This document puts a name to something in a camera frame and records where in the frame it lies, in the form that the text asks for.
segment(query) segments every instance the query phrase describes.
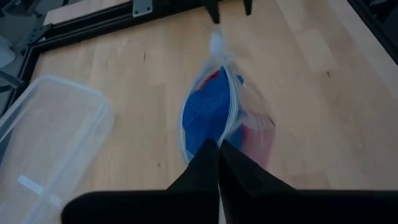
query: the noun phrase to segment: container lid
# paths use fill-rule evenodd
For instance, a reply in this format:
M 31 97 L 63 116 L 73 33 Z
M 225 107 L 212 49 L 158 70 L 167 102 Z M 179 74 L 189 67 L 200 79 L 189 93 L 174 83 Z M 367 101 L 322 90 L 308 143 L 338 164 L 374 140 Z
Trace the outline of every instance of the container lid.
M 86 145 L 106 110 L 100 92 L 68 80 L 43 76 L 28 86 L 0 119 L 0 223 L 59 218 L 74 187 L 64 183 L 82 175 L 67 171 L 99 151 Z

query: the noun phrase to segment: black metal frame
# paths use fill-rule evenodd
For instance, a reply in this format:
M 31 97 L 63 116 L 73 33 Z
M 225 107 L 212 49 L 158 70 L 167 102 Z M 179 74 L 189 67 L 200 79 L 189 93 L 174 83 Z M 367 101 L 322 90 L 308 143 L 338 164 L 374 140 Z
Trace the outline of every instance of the black metal frame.
M 398 44 L 391 40 L 384 32 L 382 24 L 375 18 L 371 11 L 366 7 L 361 0 L 347 0 L 351 7 L 356 11 L 362 21 L 366 24 L 369 30 L 373 33 L 376 39 L 384 47 L 390 57 L 398 64 Z

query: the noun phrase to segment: ziplock bag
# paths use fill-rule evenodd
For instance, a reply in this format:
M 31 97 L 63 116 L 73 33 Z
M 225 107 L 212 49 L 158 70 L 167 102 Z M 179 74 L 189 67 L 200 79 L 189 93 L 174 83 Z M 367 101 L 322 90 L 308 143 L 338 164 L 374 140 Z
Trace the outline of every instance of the ziplock bag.
M 266 168 L 275 124 L 266 102 L 251 79 L 228 52 L 220 30 L 213 31 L 211 57 L 193 82 L 183 102 L 180 148 L 189 162 L 206 139 L 218 146 L 224 140 Z

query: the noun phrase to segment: metal bracket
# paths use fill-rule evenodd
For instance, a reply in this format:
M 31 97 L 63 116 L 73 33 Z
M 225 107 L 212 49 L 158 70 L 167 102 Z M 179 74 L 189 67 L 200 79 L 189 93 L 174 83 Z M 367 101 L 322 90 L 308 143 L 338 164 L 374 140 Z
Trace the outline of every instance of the metal bracket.
M 21 54 L 25 55 L 28 46 L 30 46 L 31 44 L 36 44 L 40 41 L 45 40 L 44 37 L 45 33 L 50 29 L 52 29 L 52 27 L 53 24 L 47 24 L 45 26 L 34 28 L 32 33 L 25 38 L 23 43 L 21 43 L 20 45 Z
M 220 10 L 218 8 L 218 2 L 220 0 L 201 0 L 209 13 L 214 24 L 220 23 Z M 253 0 L 243 0 L 244 10 L 246 15 L 251 15 Z
M 151 13 L 153 10 L 152 0 L 133 0 L 132 16 L 139 17 Z
M 0 78 L 6 81 L 7 85 L 0 86 L 0 93 L 4 93 L 5 91 L 9 91 L 11 89 L 18 89 L 25 86 L 25 82 L 17 77 L 13 77 L 12 75 L 0 71 Z

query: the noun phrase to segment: blue cloth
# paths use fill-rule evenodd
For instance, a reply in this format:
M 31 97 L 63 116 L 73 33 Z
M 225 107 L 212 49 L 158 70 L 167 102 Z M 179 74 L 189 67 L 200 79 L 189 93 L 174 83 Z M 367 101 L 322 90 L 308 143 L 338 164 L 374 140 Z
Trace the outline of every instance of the blue cloth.
M 185 148 L 193 155 L 206 139 L 219 140 L 229 113 L 229 85 L 225 69 L 193 92 L 185 105 L 182 126 Z

